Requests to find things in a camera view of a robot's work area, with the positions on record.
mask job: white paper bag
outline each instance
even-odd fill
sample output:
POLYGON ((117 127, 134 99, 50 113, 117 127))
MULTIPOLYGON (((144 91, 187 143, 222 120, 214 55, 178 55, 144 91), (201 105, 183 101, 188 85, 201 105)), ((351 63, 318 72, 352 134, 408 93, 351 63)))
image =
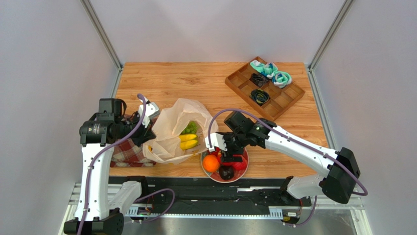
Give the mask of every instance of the white paper bag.
MULTIPOLYGON (((200 155, 207 150, 204 138, 208 136, 212 118, 202 103, 197 100, 179 98, 174 106, 161 111, 152 127, 156 139, 143 144, 144 156, 158 163, 178 164, 189 157, 200 155), (200 126, 196 133, 198 144, 196 147, 184 151, 180 148, 181 140, 178 136, 190 121, 194 121, 200 126)), ((214 133, 218 130, 219 126, 215 121, 211 132, 214 133)))

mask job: wooden tray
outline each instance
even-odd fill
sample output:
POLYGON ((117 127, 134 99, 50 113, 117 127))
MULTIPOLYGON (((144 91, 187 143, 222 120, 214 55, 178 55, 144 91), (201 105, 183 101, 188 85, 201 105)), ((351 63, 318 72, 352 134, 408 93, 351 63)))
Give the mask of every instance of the wooden tray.
MULTIPOLYGON (((256 57, 253 60, 258 60, 264 64, 267 63, 260 57, 256 57)), ((259 106, 249 97, 251 91, 259 88, 257 85, 255 85, 255 83, 249 80, 252 73, 257 73, 257 71, 252 68, 249 63, 245 64, 239 70, 228 76, 226 78, 226 85, 234 90, 236 94, 238 94, 264 118, 274 121, 304 95, 305 91, 297 86, 294 80, 290 85, 285 86, 283 89, 276 87, 270 81, 260 89, 266 91, 271 98, 265 104, 259 106)))

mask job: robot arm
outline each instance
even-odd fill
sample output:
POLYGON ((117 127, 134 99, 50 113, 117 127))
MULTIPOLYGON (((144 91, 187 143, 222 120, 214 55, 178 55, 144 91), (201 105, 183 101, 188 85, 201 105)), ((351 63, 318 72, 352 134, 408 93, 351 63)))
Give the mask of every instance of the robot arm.
POLYGON ((348 203, 356 182, 330 157, 337 159, 358 178, 360 171, 352 151, 342 148, 337 152, 334 149, 315 145, 292 135, 271 121, 262 118, 261 120, 276 132, 270 131, 259 122, 253 123, 240 112, 234 111, 224 121, 232 132, 212 133, 210 135, 212 146, 210 147, 208 138, 206 138, 206 146, 210 152, 214 151, 215 147, 220 148, 224 162, 241 162, 239 155, 247 145, 284 153, 308 165, 317 174, 301 178, 287 177, 281 186, 282 190, 294 198, 326 195, 336 202, 348 203))
POLYGON ((83 175, 81 182, 80 200, 75 211, 75 219, 64 224, 66 234, 77 234, 78 227, 82 226, 80 221, 84 216, 82 234, 121 234, 123 230, 123 216, 126 214, 134 200, 142 194, 141 183, 128 181, 123 183, 120 191, 111 201, 108 201, 107 189, 110 171, 110 161, 114 148, 104 151, 90 167, 94 157, 114 144, 116 140, 126 137, 132 130, 136 131, 130 136, 132 141, 140 146, 142 143, 154 139, 152 132, 152 120, 160 111, 158 106, 144 98, 146 103, 140 105, 139 110, 126 119, 126 103, 121 99, 100 99, 99 111, 95 113, 80 128, 80 143, 83 153, 83 175), (86 189, 89 188, 88 202, 83 199, 86 196, 86 189))

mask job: red plaid cloth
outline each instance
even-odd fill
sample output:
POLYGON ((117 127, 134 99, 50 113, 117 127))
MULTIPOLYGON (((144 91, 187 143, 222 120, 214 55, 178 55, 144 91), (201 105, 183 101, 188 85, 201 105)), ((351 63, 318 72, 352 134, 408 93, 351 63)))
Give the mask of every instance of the red plaid cloth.
POLYGON ((136 146, 131 139, 115 146, 110 167, 145 167, 154 166, 156 162, 144 157, 142 145, 136 146))

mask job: yellow banana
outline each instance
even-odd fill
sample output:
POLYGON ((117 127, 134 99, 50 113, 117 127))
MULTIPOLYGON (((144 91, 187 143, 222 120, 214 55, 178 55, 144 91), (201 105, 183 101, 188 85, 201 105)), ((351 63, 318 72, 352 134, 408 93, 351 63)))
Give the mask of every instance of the yellow banana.
POLYGON ((180 135, 181 142, 190 141, 196 138, 197 138, 197 135, 195 134, 180 135))
POLYGON ((198 140, 185 141, 185 142, 181 142, 180 148, 182 150, 187 150, 190 148, 194 148, 195 146, 197 146, 197 144, 198 144, 198 140))

